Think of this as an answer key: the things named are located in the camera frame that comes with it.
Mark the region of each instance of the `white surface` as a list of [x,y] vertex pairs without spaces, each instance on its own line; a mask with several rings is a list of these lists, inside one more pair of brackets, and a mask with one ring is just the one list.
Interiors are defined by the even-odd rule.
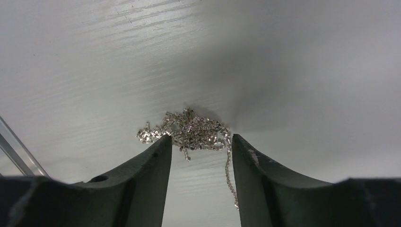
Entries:
[[[400,40],[398,0],[2,0],[0,115],[69,183],[186,105],[305,175],[399,176]],[[225,154],[190,155],[163,225],[239,226]]]

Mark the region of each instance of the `silver chain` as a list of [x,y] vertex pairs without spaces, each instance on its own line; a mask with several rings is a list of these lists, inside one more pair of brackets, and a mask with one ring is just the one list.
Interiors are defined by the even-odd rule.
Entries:
[[198,117],[191,108],[184,109],[183,113],[167,112],[160,126],[150,128],[149,122],[146,126],[139,130],[136,137],[142,143],[152,143],[160,139],[164,135],[171,136],[173,145],[180,148],[184,153],[185,160],[188,162],[191,157],[188,150],[223,150],[227,148],[227,162],[225,166],[226,180],[228,188],[234,196],[235,207],[238,207],[237,193],[230,180],[230,163],[231,163],[231,133],[228,127],[218,121],[209,118]]

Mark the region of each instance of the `dangling chain strand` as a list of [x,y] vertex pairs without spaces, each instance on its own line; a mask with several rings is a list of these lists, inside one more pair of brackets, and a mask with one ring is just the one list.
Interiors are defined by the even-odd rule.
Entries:
[[180,148],[184,153],[186,161],[190,161],[188,149],[190,150],[223,150],[227,148],[227,162],[225,166],[226,180],[228,188],[234,196],[235,207],[238,207],[237,193],[230,180],[230,163],[231,163],[231,133],[228,127],[220,122],[210,120],[209,118],[198,117],[191,108],[186,108],[183,114],[167,112],[160,126],[150,129],[149,122],[146,126],[139,130],[136,137],[142,143],[152,143],[164,135],[171,136],[173,145]]

